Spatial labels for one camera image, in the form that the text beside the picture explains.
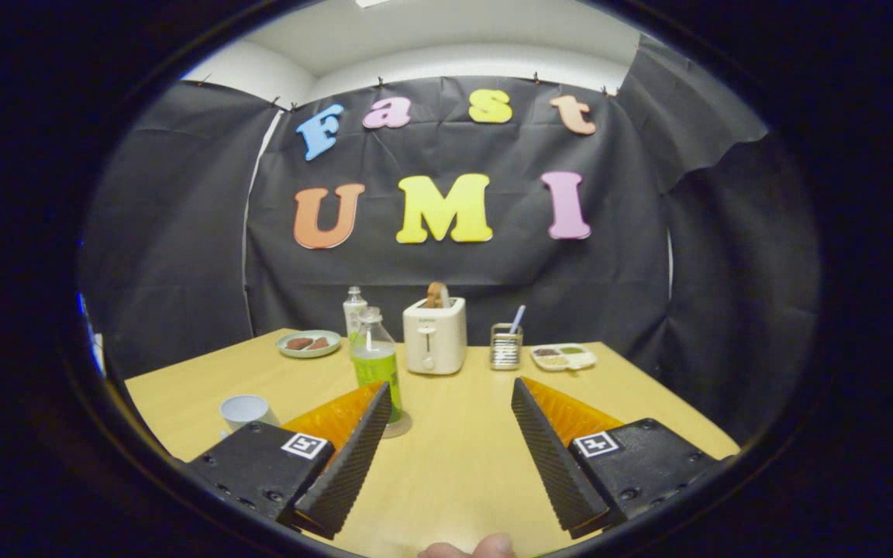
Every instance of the yellow letter m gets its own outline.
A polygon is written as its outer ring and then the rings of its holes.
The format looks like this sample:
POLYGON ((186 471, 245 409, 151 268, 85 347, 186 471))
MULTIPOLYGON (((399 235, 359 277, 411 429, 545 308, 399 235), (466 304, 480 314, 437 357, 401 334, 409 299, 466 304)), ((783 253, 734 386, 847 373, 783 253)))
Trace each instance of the yellow letter m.
POLYGON ((405 218, 395 239, 403 244, 424 243, 429 236, 422 229, 425 218, 433 238, 443 240, 456 216, 457 226, 451 230, 450 238, 458 243, 490 240, 492 231, 484 215, 484 189, 488 182, 484 174, 462 174, 444 198, 429 177, 404 177, 398 188, 405 192, 405 218))

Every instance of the toaster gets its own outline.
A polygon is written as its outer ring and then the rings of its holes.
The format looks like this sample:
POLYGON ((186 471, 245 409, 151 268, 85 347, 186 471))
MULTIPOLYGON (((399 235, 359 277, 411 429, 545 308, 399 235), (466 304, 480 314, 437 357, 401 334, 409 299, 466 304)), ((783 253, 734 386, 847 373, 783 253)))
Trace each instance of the toaster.
POLYGON ((467 302, 443 297, 442 308, 422 299, 402 312, 405 364, 419 374, 453 374, 467 356, 467 302))

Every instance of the finger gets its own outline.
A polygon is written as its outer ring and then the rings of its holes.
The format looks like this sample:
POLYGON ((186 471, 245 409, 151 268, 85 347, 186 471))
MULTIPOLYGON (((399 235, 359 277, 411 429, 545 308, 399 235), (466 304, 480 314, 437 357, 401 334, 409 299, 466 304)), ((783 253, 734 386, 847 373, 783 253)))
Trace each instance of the finger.
POLYGON ((429 545, 429 548, 426 548, 426 550, 419 552, 419 558, 471 558, 471 555, 453 546, 453 544, 437 542, 429 545))
POLYGON ((515 558, 512 538, 508 533, 486 536, 478 543, 478 547, 474 548, 474 555, 471 558, 515 558))

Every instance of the table top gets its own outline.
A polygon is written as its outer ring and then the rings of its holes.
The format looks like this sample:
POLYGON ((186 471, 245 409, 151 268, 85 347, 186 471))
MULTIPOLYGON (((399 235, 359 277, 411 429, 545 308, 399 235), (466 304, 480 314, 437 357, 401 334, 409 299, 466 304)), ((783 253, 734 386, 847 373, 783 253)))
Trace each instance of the table top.
MULTIPOLYGON (((192 460, 220 440, 219 404, 251 393, 284 423, 357 389, 347 339, 328 356, 283 356, 279 329, 184 363, 134 377, 126 386, 147 425, 171 455, 192 460)), ((560 530, 543 482, 511 410, 524 375, 624 421, 654 418, 716 459, 740 448, 719 427, 604 343, 579 371, 540 370, 523 347, 518 370, 492 370, 488 347, 468 347, 447 377, 408 372, 398 346, 402 406, 412 428, 382 440, 347 523, 333 541, 365 556, 412 557, 437 541, 471 551, 487 534, 511 533, 518 556, 584 540, 560 530)))

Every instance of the black fabric backdrop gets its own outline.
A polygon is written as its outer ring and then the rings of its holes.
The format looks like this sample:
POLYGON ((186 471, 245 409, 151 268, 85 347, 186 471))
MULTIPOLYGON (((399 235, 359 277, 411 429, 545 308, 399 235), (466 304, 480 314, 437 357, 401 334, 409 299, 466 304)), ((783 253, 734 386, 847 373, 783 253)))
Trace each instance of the black fabric backdrop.
POLYGON ((646 37, 617 99, 663 176, 671 232, 655 375, 747 441, 794 387, 818 318, 821 258, 803 184, 732 91, 646 37))
POLYGON ((85 222, 81 288, 115 377, 250 338, 243 208, 277 109, 177 84, 134 123, 85 222))
POLYGON ((262 156, 250 197, 247 280, 257 333, 280 326, 343 332, 348 285, 361 285, 385 325, 402 338, 402 311, 426 296, 433 281, 467 299, 471 345, 487 345, 494 322, 527 305, 526 343, 604 340, 641 367, 654 360, 657 326, 667 304, 667 226, 657 200, 658 174, 614 98, 597 91, 499 77, 443 77, 320 99, 284 114, 262 156), (467 98, 501 89, 514 116, 506 123, 471 120, 467 98), (550 99, 574 95, 588 103, 591 136, 571 132, 550 99), (412 121, 368 130, 361 120, 378 99, 406 96, 412 121), (295 127, 334 102, 344 107, 336 145, 305 161, 295 127), (550 171, 584 177, 578 187, 591 236, 555 240, 550 171), (490 177, 485 211, 493 237, 456 243, 430 236, 400 244, 404 177, 429 176, 446 195, 460 174, 490 177), (333 189, 361 183, 351 236, 330 250, 295 242, 295 193, 329 188, 319 228, 336 223, 333 189))
POLYGON ((617 96, 443 77, 319 99, 280 115, 250 188, 277 113, 246 93, 179 84, 114 155, 88 216, 81 281, 117 377, 281 326, 343 332, 353 284, 401 339, 403 308, 437 280, 467 298, 471 345, 486 345, 489 326, 526 304, 528 345, 603 340, 737 442, 797 381, 819 285, 803 188, 766 126, 665 46, 642 39, 617 96), (471 120, 467 98, 479 88, 510 95, 509 122, 471 120), (549 105, 559 95, 591 106, 596 134, 564 126, 549 105), (392 96, 412 100, 411 122, 363 128, 373 103, 392 96), (344 107, 336 145, 307 162, 295 127, 334 102, 344 107), (552 171, 584 177, 588 238, 546 232, 553 209, 540 176, 552 171), (445 195, 467 173, 489 176, 493 237, 397 243, 399 181, 429 176, 445 195), (350 183, 366 187, 350 237, 330 250, 296 243, 295 193, 329 190, 326 230, 336 224, 334 188, 350 183))

